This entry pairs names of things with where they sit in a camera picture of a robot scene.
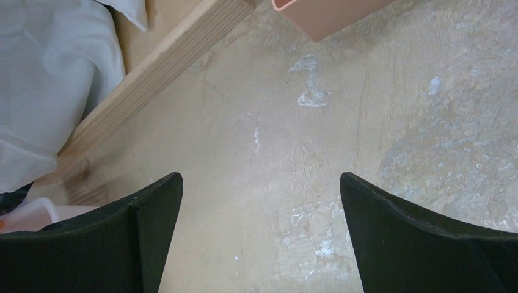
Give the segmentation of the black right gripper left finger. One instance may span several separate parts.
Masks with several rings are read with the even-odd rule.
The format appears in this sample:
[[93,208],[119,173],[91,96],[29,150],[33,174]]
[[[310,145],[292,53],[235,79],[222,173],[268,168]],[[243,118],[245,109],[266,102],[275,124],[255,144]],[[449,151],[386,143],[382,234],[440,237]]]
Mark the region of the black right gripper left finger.
[[183,196],[170,173],[36,232],[1,235],[2,292],[157,292]]

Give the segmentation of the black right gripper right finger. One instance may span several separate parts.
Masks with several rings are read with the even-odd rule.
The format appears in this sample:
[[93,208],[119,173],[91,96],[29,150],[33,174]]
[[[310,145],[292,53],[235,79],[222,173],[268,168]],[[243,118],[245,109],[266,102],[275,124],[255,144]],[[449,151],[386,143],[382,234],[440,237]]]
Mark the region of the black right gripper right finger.
[[517,234],[465,223],[347,172],[341,201],[365,292],[516,292]]

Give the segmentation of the white plastic basket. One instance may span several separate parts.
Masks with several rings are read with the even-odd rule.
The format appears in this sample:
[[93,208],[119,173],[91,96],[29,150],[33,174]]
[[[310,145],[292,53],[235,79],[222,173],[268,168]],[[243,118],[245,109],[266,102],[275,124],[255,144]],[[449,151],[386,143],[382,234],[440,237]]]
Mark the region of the white plastic basket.
[[39,231],[63,220],[98,208],[97,206],[56,206],[49,198],[41,197],[24,203],[1,217],[1,234],[17,231]]

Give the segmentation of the white shorts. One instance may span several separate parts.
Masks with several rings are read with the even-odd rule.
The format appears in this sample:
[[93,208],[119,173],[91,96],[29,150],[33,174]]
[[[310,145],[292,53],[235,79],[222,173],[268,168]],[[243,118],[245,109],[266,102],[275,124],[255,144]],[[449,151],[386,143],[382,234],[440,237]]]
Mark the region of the white shorts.
[[55,171],[75,127],[124,79],[110,9],[147,30],[144,1],[1,2],[1,192]]

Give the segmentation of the pink plastic file organizer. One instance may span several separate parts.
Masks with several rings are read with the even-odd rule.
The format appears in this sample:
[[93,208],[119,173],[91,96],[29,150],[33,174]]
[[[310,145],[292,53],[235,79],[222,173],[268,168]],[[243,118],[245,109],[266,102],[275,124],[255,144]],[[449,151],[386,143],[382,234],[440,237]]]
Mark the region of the pink plastic file organizer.
[[319,42],[391,3],[393,0],[272,1],[274,9],[313,42]]

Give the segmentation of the dark camouflage shorts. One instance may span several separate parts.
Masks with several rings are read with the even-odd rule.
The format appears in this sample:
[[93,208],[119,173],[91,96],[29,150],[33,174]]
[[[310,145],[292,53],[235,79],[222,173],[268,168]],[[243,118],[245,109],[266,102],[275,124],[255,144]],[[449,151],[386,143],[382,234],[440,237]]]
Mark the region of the dark camouflage shorts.
[[1,216],[14,211],[27,197],[33,183],[29,183],[14,192],[1,194]]

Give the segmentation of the wooden clothes rack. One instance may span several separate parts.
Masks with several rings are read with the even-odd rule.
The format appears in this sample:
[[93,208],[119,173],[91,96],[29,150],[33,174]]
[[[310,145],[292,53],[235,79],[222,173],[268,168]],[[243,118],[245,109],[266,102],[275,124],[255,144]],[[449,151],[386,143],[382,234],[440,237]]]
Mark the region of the wooden clothes rack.
[[102,205],[149,183],[129,158],[140,110],[257,7],[257,1],[147,1],[150,30],[115,15],[126,76],[73,131],[55,172],[36,181],[29,200]]

